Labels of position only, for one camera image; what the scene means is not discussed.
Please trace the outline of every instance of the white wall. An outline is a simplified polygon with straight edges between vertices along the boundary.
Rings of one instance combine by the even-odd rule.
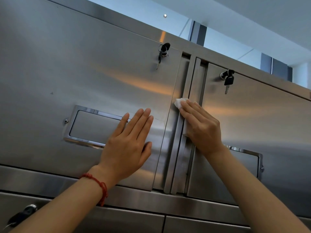
[[[204,47],[260,69],[261,52],[211,28],[207,28]]]
[[[188,17],[178,14],[151,0],[89,0],[153,27],[179,36]],[[180,37],[188,39],[191,21]]]
[[[293,67],[293,83],[311,89],[311,62]]]

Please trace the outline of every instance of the bracelet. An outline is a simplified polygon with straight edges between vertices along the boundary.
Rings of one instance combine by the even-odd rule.
[[[97,180],[97,179],[96,179],[95,177],[93,177],[93,175],[90,174],[90,173],[84,173],[79,179],[81,179],[81,178],[83,178],[83,177],[86,177],[86,178],[89,178],[89,179],[92,179],[92,180],[96,181],[96,182],[99,184],[99,186],[102,188],[102,190],[103,190],[103,197],[101,197],[101,199],[100,199],[100,201],[99,201],[98,203],[99,203],[99,205],[100,205],[101,207],[103,207],[105,198],[108,197],[108,191],[107,191],[107,186],[106,186],[106,184],[105,184],[104,182],[100,182],[99,180]]]

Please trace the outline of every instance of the white cloth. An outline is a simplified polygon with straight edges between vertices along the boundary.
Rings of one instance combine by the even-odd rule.
[[[180,102],[181,101],[186,101],[188,98],[179,98],[179,99],[176,99],[176,101],[174,102],[174,105],[180,109],[181,108],[181,104]],[[187,122],[185,121],[184,122],[184,129],[183,129],[183,135],[184,136],[187,136]]]

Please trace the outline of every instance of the person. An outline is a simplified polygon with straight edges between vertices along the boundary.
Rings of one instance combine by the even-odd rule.
[[[145,144],[153,122],[150,113],[149,108],[139,109],[125,127],[129,119],[126,113],[103,149],[99,164],[89,170],[108,190],[137,171],[150,156],[152,144]],[[222,144],[217,119],[189,100],[182,101],[180,113],[189,123],[189,138],[226,185],[254,232],[310,233]],[[102,196],[96,181],[81,178],[11,232],[72,232]]]

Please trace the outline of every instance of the white ceiling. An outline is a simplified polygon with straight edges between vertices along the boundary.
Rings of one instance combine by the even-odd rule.
[[[311,61],[311,0],[153,0],[286,64]]]

